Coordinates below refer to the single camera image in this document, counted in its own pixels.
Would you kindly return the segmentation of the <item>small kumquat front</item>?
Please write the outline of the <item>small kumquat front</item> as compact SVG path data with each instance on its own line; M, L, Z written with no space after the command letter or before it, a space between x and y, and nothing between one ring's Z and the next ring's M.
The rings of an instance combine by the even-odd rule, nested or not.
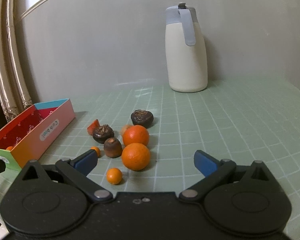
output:
M107 182L112 185L118 185L122 180L122 172L118 168L110 168L106 174Z

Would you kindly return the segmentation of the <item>orange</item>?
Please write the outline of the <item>orange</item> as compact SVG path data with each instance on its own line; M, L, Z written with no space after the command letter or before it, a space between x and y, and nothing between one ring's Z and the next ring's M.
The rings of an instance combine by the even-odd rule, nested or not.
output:
M8 147L6 148L7 151L11 151L11 150L13 150L13 149L14 149L13 146L8 146Z
M121 159L126 168L140 171L150 163L151 153L145 145L132 143L123 149Z
M140 125L129 126L122 135L123 144L125 146L132 143L140 143L145 146L148 145L150 140L149 132L146 128Z

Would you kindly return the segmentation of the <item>red strawberry piece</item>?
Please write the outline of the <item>red strawberry piece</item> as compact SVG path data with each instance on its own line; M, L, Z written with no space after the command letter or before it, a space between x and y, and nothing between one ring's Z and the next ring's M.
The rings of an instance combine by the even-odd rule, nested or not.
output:
M88 127L87 127L87 133L92 136L93 135L93 132L95 129L99 128L100 127L100 123L99 123L99 120L96 119L94 120Z

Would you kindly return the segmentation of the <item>beige satin curtain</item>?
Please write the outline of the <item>beige satin curtain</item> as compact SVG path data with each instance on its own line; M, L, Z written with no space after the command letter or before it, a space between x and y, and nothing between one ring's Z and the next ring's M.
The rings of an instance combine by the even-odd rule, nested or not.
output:
M0 105L8 122L33 105L18 53L14 0L0 0Z

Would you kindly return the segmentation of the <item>tan round longan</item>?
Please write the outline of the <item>tan round longan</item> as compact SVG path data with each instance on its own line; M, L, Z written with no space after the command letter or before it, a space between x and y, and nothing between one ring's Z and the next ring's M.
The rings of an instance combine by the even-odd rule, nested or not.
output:
M121 130L120 130L120 134L121 134L121 135L124 135L125 131L126 131L127 129L129 129L130 127L131 127L131 126L130 126L129 124L124 125L124 126L121 128Z

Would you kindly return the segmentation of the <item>brown cup-shaped fruit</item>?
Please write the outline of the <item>brown cup-shaped fruit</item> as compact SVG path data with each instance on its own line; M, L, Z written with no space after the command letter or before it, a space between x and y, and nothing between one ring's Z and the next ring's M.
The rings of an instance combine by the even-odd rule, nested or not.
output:
M118 158L122 154L122 145L117 138L109 138L104 142L104 152L110 158Z

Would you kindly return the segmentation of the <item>dark mangosteen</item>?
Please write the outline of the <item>dark mangosteen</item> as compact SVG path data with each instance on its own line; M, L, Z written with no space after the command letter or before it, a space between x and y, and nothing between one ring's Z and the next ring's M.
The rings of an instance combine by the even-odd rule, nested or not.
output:
M152 125L154 116L150 111L137 109L130 116L133 125L140 125L149 128Z
M101 144L104 144L107 139L114 137L114 131L109 125L102 125L94 129L93 139Z

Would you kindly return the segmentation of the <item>small kumquat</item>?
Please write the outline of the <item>small kumquat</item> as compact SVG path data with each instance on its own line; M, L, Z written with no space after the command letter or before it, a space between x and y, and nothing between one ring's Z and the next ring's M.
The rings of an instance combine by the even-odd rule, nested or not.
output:
M92 146L90 149L94 150L99 158L101 157L101 150L98 147Z
M106 174L107 182L112 185L118 185L122 180L122 172L118 168L110 168Z

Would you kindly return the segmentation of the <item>cream thermos jug grey lid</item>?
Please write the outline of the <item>cream thermos jug grey lid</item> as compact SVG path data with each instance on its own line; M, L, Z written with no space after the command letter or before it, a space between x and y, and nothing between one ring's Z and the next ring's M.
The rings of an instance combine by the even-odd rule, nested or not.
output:
M170 87L193 93L208 84L204 37L194 7L185 2L166 9L165 54Z

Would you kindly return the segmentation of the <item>colourful cardboard box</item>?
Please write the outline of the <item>colourful cardboard box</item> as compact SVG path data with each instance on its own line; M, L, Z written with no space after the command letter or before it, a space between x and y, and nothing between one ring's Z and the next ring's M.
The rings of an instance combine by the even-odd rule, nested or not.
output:
M0 129L0 159L20 171L29 160L39 160L74 118L70 99L35 103Z

